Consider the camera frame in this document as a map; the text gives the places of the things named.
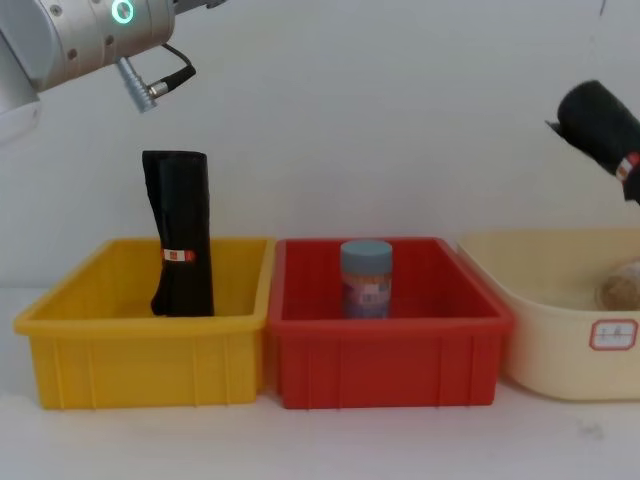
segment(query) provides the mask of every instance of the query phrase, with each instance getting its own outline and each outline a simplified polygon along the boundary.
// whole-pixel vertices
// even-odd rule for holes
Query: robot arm
[[[108,65],[117,64],[141,112],[153,108],[195,69],[187,61],[148,86],[129,57],[166,44],[176,14],[224,1],[0,0],[0,144],[35,127],[39,92]]]

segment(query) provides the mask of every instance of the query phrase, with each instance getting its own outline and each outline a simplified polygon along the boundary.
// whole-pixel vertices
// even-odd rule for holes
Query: red plastic bin
[[[269,329],[285,408],[490,405],[513,315],[442,240],[393,245],[391,315],[342,315],[340,245],[277,247]]]

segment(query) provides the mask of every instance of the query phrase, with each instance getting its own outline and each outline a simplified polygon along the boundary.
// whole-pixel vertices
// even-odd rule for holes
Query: yellow plastic bin
[[[160,244],[115,240],[23,313],[45,408],[255,401],[275,242],[212,241],[216,317],[153,317]]]

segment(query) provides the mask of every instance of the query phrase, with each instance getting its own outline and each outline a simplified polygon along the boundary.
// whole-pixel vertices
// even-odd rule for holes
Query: brown object
[[[616,270],[596,290],[601,310],[615,312],[640,310],[640,263]]]

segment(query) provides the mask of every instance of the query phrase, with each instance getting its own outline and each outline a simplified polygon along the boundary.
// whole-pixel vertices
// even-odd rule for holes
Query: white wall
[[[432,234],[640,225],[544,124],[601,79],[640,113],[640,3],[230,0],[179,18],[198,77],[139,116],[114,69],[43,95],[0,150],[0,285],[44,285],[154,235],[140,152],[210,156],[213,232]],[[179,64],[136,59],[149,80]]]

